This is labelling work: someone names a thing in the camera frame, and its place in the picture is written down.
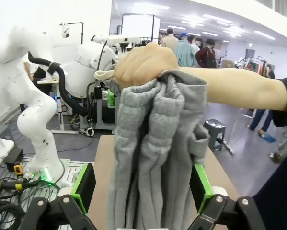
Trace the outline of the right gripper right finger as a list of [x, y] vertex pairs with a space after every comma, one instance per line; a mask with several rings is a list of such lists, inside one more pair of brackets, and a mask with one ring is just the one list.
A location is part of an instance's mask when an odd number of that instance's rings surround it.
[[265, 229], [253, 198], [242, 196], [234, 201], [227, 195], [216, 194], [200, 164], [192, 166], [190, 189], [198, 213], [190, 230], [212, 230], [216, 225], [229, 230]]

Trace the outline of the person's right hand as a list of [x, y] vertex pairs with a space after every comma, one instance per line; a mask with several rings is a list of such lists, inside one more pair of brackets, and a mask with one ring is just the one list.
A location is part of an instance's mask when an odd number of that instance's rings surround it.
[[177, 70], [174, 52], [156, 43], [133, 48], [114, 69], [115, 81], [122, 87], [140, 86], [158, 77], [163, 71]]

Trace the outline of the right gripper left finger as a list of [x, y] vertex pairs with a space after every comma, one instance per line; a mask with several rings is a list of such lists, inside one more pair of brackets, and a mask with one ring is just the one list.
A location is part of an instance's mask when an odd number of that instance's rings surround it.
[[53, 201], [44, 197], [32, 200], [25, 214], [27, 230], [95, 230], [87, 212], [96, 186], [91, 163], [82, 166], [70, 192], [57, 196]]

